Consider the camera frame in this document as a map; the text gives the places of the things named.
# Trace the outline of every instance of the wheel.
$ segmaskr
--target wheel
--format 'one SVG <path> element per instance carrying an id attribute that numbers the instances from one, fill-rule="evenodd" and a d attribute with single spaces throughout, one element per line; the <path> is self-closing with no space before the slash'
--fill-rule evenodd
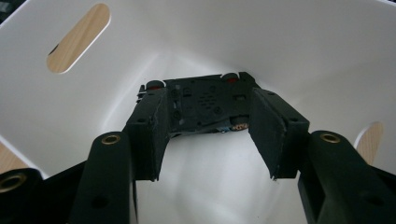
<path id="1" fill-rule="evenodd" d="M 239 132 L 248 128 L 248 116 L 239 116 L 230 118 L 230 122 L 233 125 L 231 130 Z"/>
<path id="2" fill-rule="evenodd" d="M 239 76 L 236 73 L 228 73 L 222 76 L 221 79 L 225 80 L 228 83 L 233 83 L 239 80 Z"/>
<path id="3" fill-rule="evenodd" d="M 146 84 L 146 91 L 154 91 L 164 87 L 165 85 L 163 84 L 163 82 L 159 80 L 153 80 L 148 82 L 148 84 Z"/>

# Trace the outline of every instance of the oval cutout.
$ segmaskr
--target oval cutout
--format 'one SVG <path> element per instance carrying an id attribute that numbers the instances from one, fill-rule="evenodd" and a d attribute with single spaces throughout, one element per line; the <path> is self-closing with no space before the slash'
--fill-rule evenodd
<path id="1" fill-rule="evenodd" d="M 384 125 L 376 121 L 364 128 L 356 138 L 354 147 L 369 165 L 373 165 L 383 133 Z"/>
<path id="2" fill-rule="evenodd" d="M 47 57 L 47 67 L 53 73 L 67 72 L 84 54 L 110 22 L 110 10 L 96 4 L 59 42 Z"/>

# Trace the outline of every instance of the white plastic bin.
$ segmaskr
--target white plastic bin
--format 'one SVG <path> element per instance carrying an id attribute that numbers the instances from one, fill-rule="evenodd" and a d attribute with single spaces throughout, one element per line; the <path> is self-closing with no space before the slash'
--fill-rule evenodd
<path id="1" fill-rule="evenodd" d="M 0 135 L 46 175 L 120 131 L 141 84 L 247 71 L 352 143 L 380 120 L 396 174 L 396 4 L 378 0 L 103 0 L 108 27 L 66 73 L 50 51 L 97 1 L 28 0 L 0 28 Z M 296 180 L 269 178 L 247 131 L 171 140 L 140 223 L 305 223 Z"/>

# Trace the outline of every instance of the white container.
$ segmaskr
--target white container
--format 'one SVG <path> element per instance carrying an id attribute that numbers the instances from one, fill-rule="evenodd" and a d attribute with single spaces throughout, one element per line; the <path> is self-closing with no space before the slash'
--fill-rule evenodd
<path id="1" fill-rule="evenodd" d="M 27 1 L 0 28 L 0 135 L 46 175 L 120 131 L 152 79 L 247 71 L 355 141 L 380 120 L 374 166 L 396 174 L 396 6 L 377 0 L 104 0 L 108 27 L 66 73 L 46 58 L 97 2 Z M 305 223 L 296 180 L 269 178 L 247 131 L 171 140 L 140 223 Z"/>

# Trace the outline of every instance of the wooden floor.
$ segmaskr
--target wooden floor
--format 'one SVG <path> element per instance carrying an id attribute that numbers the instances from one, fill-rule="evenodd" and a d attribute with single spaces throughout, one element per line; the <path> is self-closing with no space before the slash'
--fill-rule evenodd
<path id="1" fill-rule="evenodd" d="M 26 168 L 27 165 L 0 143 L 0 174 L 14 169 Z"/>

